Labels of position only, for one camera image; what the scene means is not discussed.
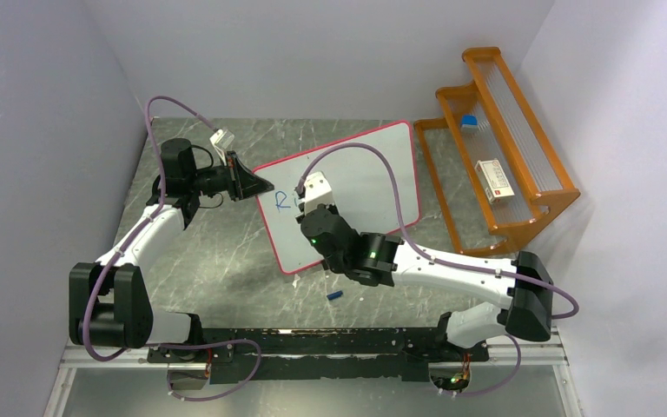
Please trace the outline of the pink framed whiteboard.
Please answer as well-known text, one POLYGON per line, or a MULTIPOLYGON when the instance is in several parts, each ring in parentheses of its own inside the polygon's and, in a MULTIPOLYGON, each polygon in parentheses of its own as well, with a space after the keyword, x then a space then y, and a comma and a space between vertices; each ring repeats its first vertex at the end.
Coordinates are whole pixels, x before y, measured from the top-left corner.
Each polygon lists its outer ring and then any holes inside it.
MULTIPOLYGON (((419 180, 413 127, 406 121, 389 123, 339 141, 343 149, 314 165, 333 189, 334 201, 346 221, 360 232, 390 233, 399 224, 394 193, 386 165, 363 147, 377 149, 391 166, 398 185, 406 226, 421 219, 419 180)), ((314 158, 332 148, 331 143, 263 164, 254 173, 274 185, 257 198, 280 271, 292 275, 320 263, 320 255, 300 232, 295 187, 314 158)))

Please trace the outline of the blue marker cap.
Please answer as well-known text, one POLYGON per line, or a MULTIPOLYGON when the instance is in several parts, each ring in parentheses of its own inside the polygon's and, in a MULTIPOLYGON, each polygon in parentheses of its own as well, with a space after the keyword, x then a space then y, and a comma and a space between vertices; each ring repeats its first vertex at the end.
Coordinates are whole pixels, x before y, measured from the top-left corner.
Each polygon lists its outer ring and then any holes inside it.
POLYGON ((327 299, 329 301, 332 301, 332 300, 340 298, 342 295, 343 295, 343 292, 341 290, 335 291, 335 292, 332 292, 332 293, 328 294, 327 299))

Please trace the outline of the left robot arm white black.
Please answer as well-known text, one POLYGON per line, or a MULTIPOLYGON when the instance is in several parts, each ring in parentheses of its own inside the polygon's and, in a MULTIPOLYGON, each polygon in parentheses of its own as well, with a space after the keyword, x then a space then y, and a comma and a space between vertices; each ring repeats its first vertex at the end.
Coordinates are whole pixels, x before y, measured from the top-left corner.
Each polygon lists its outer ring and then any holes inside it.
POLYGON ((273 190, 274 185, 254 174, 234 151, 217 166, 200 168, 195 146, 174 138, 160 147, 163 180, 135 226, 108 253, 94 262, 79 262, 69 273, 69 337, 82 345, 89 331, 92 347, 143 348, 170 344, 184 361, 202 356, 206 337, 195 314, 153 308, 144 283, 165 248, 193 220, 203 196, 227 193, 233 201, 273 190))

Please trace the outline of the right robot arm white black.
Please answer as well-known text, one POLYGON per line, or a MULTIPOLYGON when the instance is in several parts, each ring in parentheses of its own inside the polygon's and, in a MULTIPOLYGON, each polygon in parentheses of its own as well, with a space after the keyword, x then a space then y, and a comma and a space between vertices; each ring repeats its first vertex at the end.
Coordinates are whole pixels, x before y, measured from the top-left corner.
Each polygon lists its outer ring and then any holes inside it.
POLYGON ((359 233, 324 206, 299 215, 298 223, 334 274, 368 287, 422 286, 478 299, 478 306, 447 314, 440 325, 433 345, 443 359, 504 334, 535 342, 551 337, 551 279, 534 254, 511 261, 411 246, 395 235, 359 233))

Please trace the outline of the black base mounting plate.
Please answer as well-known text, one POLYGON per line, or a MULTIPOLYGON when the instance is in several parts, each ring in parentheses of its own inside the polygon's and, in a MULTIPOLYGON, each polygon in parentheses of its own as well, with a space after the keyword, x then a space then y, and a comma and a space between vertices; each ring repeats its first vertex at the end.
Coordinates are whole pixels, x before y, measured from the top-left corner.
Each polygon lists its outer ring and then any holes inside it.
POLYGON ((456 347, 438 328, 206 328, 205 350, 149 350, 152 364, 188 370, 210 366, 210 380, 230 384, 357 378, 428 382, 430 368, 464 360, 486 362, 485 341, 456 347))

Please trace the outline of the blue eraser on rack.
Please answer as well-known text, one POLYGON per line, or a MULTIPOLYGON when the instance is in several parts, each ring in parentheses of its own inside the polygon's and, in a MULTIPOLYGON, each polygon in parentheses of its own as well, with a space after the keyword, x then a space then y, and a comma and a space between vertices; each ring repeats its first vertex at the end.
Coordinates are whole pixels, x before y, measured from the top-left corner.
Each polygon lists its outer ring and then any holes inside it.
POLYGON ((471 134, 479 131, 478 118, 471 114, 465 114, 459 122, 459 130, 462 134, 471 134))

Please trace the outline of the orange wooden tiered rack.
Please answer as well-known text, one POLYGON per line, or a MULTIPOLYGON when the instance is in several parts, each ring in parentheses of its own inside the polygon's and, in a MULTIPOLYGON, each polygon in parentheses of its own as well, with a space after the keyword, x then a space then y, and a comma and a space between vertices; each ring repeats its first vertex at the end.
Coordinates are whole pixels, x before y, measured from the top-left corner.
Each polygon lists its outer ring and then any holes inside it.
POLYGON ((440 118, 421 119, 413 128, 455 252, 462 255, 505 255, 525 248, 580 196, 568 171, 522 89, 497 47, 467 49, 462 59, 472 80, 461 86, 442 87, 435 93, 440 118), (478 118, 479 131, 462 134, 463 115, 478 118), (445 131, 463 163, 486 231, 497 237, 487 246, 464 246, 446 199, 426 140, 428 130, 445 131), (490 204, 475 172, 480 160, 499 160, 515 196, 490 204))

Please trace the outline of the white red small box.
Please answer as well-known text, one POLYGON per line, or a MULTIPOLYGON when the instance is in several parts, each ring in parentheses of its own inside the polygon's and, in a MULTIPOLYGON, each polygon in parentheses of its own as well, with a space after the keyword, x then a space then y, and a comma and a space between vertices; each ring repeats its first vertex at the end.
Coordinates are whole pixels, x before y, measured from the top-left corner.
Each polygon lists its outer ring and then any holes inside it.
POLYGON ((499 203, 515 196, 512 185, 499 160, 477 161, 475 172, 490 204, 499 203))

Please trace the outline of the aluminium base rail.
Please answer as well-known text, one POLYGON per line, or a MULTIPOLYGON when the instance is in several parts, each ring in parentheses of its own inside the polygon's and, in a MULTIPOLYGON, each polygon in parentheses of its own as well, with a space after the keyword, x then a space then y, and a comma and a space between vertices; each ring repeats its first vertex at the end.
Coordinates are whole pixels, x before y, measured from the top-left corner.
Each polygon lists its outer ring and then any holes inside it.
MULTIPOLYGON (((456 352, 450 345, 447 352, 437 357, 435 353, 427 353, 425 344, 416 341, 416 333, 424 328, 396 328, 391 336, 384 334, 384 328, 368 328, 360 330, 360 334, 369 333, 375 341, 357 342, 354 340, 354 328, 341 331, 323 329, 314 336, 312 329, 284 329, 273 332, 270 329, 241 329, 237 332, 243 339, 257 338, 262 358, 281 359, 284 361, 302 359, 326 359, 343 361, 345 359, 376 360, 403 355, 406 359, 424 360, 428 363, 454 365, 462 361, 463 354, 456 352)), ((168 369, 201 371, 209 362, 211 368, 231 364, 240 359, 254 359, 254 347, 243 344, 233 347, 228 339, 230 333, 221 337, 222 346, 213 347, 211 351, 189 353, 177 356, 167 349, 159 347, 129 348, 127 351, 110 361, 98 361, 83 346, 68 345, 59 362, 60 368, 142 368, 165 367, 168 369)), ((565 350, 557 329, 553 329, 550 339, 544 342, 518 341, 512 342, 507 336, 500 335, 482 341, 470 349, 471 362, 490 362, 507 364, 521 353, 521 362, 529 365, 546 365, 565 361, 565 350)))

